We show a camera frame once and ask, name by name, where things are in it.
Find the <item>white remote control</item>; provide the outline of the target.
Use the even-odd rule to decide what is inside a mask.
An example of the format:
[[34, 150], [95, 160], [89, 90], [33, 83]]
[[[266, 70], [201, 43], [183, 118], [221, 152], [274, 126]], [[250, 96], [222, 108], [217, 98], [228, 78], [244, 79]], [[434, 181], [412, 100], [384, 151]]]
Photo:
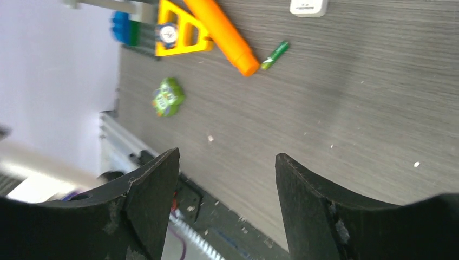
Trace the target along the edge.
[[328, 0], [290, 0], [290, 13], [297, 17], [322, 17], [328, 3]]

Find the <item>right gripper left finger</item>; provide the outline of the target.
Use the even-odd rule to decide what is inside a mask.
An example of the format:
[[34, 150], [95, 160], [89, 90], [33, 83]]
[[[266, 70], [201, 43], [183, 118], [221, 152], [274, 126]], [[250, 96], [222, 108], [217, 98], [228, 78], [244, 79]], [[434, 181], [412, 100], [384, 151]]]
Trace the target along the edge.
[[160, 259], [179, 159], [169, 149], [76, 200], [1, 198], [1, 259]]

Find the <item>green battery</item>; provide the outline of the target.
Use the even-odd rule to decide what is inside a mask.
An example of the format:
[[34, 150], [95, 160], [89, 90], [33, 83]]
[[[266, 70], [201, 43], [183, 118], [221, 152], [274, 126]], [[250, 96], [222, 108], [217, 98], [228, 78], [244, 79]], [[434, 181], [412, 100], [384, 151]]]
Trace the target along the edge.
[[273, 52], [266, 58], [265, 61], [261, 63], [261, 69], [268, 70], [272, 67], [272, 65], [287, 51], [290, 47], [290, 43], [288, 41], [282, 41], [280, 45], [278, 45]]

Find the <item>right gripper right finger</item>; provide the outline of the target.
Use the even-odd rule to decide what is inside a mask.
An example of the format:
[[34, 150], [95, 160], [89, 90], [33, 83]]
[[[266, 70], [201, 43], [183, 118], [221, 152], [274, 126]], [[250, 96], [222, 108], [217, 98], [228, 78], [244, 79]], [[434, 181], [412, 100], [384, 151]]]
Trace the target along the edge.
[[458, 259], [458, 194], [395, 205], [348, 190], [285, 153], [276, 184], [291, 259]]

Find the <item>small white remote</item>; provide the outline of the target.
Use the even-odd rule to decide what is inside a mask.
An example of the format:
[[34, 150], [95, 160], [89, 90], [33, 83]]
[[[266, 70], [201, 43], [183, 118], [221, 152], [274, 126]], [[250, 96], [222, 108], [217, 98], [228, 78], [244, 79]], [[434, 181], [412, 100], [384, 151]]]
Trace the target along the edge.
[[21, 178], [52, 178], [83, 190], [107, 183], [91, 173], [9, 140], [1, 141], [1, 172]]

